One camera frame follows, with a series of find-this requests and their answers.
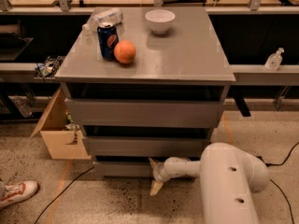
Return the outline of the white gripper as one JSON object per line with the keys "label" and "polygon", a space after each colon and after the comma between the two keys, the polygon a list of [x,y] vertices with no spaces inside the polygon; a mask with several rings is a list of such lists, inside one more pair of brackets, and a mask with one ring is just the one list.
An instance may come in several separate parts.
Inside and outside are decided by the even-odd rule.
{"label": "white gripper", "polygon": [[151,182],[149,195],[155,196],[163,187],[164,182],[178,177],[178,171],[176,170],[178,158],[171,157],[164,162],[149,158],[149,164],[152,168],[152,174],[154,177],[154,180]]}

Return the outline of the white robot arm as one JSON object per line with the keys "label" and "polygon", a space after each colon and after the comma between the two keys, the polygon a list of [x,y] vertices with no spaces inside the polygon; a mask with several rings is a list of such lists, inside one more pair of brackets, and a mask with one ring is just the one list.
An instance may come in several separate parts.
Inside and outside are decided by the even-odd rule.
{"label": "white robot arm", "polygon": [[197,177],[204,224],[259,224],[251,195],[263,191],[270,182],[268,168],[259,158],[226,143],[213,143],[198,161],[170,157],[149,162],[153,173],[151,195],[170,179]]}

